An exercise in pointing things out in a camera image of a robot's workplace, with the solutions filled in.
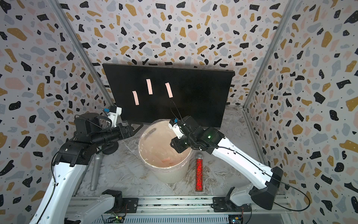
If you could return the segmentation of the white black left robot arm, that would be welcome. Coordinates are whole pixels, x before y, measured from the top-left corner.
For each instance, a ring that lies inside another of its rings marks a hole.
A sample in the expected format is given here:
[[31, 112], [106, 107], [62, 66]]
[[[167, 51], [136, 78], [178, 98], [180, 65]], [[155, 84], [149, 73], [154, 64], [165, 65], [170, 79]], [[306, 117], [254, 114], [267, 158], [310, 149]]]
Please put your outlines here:
[[116, 124], [112, 119], [97, 113], [85, 113], [74, 120], [76, 131], [51, 160], [52, 179], [33, 216], [32, 224], [90, 224], [106, 212], [123, 210], [121, 191], [106, 190], [95, 202], [78, 214], [66, 217], [66, 211], [82, 175], [92, 157], [105, 151], [112, 154], [118, 142], [134, 136], [142, 127]]

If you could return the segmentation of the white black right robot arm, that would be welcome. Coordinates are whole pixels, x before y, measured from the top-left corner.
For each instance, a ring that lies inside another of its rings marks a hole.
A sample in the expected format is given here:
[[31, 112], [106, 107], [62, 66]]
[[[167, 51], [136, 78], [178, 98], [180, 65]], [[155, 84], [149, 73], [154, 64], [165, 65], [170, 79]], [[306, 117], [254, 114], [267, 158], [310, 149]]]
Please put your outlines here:
[[204, 129], [191, 116], [171, 119], [168, 126], [176, 134], [170, 146], [177, 153], [188, 148], [207, 152], [231, 165], [250, 181], [247, 186], [231, 188], [226, 198], [228, 203], [236, 206], [255, 203], [263, 209], [272, 210], [283, 176], [281, 168], [271, 168], [255, 160], [218, 129]]

